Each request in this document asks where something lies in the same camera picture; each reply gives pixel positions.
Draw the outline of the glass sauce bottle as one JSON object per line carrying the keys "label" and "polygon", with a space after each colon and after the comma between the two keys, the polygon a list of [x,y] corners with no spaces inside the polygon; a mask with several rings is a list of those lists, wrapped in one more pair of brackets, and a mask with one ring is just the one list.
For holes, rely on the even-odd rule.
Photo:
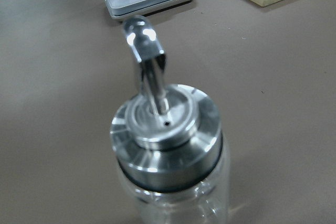
{"label": "glass sauce bottle", "polygon": [[166,53],[147,18],[125,20],[123,32],[139,91],[110,127],[121,184],[144,223],[226,223],[230,152],[216,104],[165,84]]}

